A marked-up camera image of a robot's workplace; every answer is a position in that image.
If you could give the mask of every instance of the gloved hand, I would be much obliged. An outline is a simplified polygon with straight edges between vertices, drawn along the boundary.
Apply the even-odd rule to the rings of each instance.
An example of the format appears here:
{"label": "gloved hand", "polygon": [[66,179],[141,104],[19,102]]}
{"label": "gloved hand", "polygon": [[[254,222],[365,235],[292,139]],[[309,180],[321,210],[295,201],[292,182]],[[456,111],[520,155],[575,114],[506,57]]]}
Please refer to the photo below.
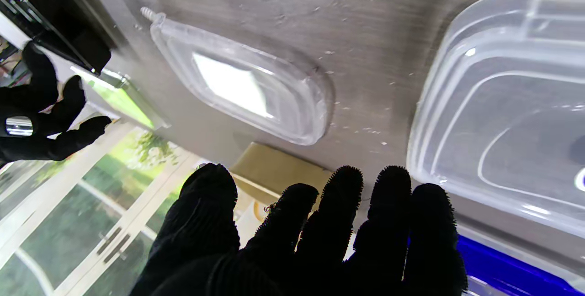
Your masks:
{"label": "gloved hand", "polygon": [[378,176],[355,253],[343,261],[362,187],[359,170],[341,167],[307,220],[318,191],[289,186],[239,250],[236,185],[221,165],[205,165],[183,185],[130,295],[461,295],[467,278],[449,199],[434,184],[411,194],[401,167]]}
{"label": "gloved hand", "polygon": [[[92,144],[104,134],[111,123],[108,117],[94,117],[85,121],[79,130],[69,127],[85,105],[81,78],[73,76],[59,97],[57,77],[51,61],[35,44],[28,42],[22,59],[32,72],[28,85],[0,88],[0,164],[21,159],[63,160]],[[39,113],[53,105],[50,113]],[[31,136],[15,136],[6,129],[6,120],[26,117],[31,123]],[[61,133],[56,139],[47,138]]]}

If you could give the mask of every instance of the gray countertop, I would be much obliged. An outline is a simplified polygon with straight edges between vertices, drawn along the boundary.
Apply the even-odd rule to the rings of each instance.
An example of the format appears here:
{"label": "gray countertop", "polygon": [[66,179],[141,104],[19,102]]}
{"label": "gray countertop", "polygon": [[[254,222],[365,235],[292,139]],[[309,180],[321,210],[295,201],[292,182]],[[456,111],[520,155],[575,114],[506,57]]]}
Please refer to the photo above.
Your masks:
{"label": "gray countertop", "polygon": [[[157,133],[228,166],[252,141],[327,169],[353,165],[364,173],[364,198],[382,167],[405,164],[416,103],[442,34],[474,1],[79,0],[117,46],[108,68],[129,74],[172,124]],[[197,100],[150,40],[149,22],[138,11],[143,5],[269,53],[300,51],[319,69],[332,71],[328,76],[337,104],[326,135],[313,146],[296,146]],[[453,203],[463,220],[480,222],[527,247],[544,249],[541,253],[560,255],[558,261],[567,266],[583,268],[582,239],[457,196]],[[364,201],[357,223],[366,207]]]}

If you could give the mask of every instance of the cabinet handle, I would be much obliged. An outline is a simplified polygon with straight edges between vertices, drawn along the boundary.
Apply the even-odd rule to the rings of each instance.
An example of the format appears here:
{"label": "cabinet handle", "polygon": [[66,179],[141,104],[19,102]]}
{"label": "cabinet handle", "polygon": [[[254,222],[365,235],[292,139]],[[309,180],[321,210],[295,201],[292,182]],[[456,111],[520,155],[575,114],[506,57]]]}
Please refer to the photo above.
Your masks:
{"label": "cabinet handle", "polygon": [[[109,246],[109,244],[112,243],[112,241],[114,240],[114,238],[117,237],[117,235],[120,233],[120,231],[122,231],[122,228],[121,227],[117,228],[112,233],[112,235],[109,238],[106,239],[106,242],[104,242],[104,244],[100,247],[100,249],[98,249],[98,255],[101,255],[101,253],[103,253],[104,250],[106,250],[106,248]],[[105,237],[100,234],[100,238],[102,238],[102,240],[104,240]]]}
{"label": "cabinet handle", "polygon": [[122,238],[122,241],[120,241],[120,243],[115,246],[112,252],[109,253],[108,256],[106,256],[106,258],[104,259],[104,263],[108,263],[115,254],[121,255],[122,252],[120,251],[120,249],[122,249],[122,247],[128,241],[128,239],[130,239],[130,234],[126,234],[124,238]]}

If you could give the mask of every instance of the plastic food container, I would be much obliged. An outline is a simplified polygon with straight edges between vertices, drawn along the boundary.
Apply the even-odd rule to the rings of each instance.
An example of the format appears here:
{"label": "plastic food container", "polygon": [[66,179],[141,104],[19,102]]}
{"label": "plastic food container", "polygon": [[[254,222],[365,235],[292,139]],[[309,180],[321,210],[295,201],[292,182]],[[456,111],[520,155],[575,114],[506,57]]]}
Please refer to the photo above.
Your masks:
{"label": "plastic food container", "polygon": [[452,22],[408,144],[419,181],[585,238],[585,0],[480,0]]}
{"label": "plastic food container", "polygon": [[232,117],[301,145],[326,130],[326,88],[284,59],[143,7],[150,33],[193,95]]}

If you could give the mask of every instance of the scratched surface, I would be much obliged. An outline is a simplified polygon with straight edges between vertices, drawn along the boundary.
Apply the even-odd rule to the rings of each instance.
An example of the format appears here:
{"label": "scratched surface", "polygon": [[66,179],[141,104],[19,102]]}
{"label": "scratched surface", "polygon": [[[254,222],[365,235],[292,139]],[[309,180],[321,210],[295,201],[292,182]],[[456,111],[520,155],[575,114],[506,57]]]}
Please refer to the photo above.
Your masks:
{"label": "scratched surface", "polygon": [[[234,163],[252,141],[270,144],[328,169],[354,165],[364,173],[367,199],[382,167],[405,164],[416,103],[441,35],[448,22],[476,0],[134,1],[134,9],[153,4],[153,9],[164,11],[175,21],[269,53],[279,46],[294,48],[315,61],[335,89],[335,110],[326,135],[314,146],[295,146],[199,102],[152,46],[146,21],[134,30],[122,26],[116,29],[96,4],[94,13],[103,19],[107,32],[118,38],[119,50],[111,64],[130,71],[142,92],[172,124],[160,134],[227,165]],[[128,54],[133,52],[138,58]],[[493,215],[490,209],[457,198],[455,201],[459,201],[458,209],[464,215],[500,229],[526,227],[524,221],[510,221],[508,227],[500,223],[508,219],[489,222],[485,216]],[[562,247],[558,240],[542,234],[531,232],[522,238],[540,240],[547,247],[556,243]]]}

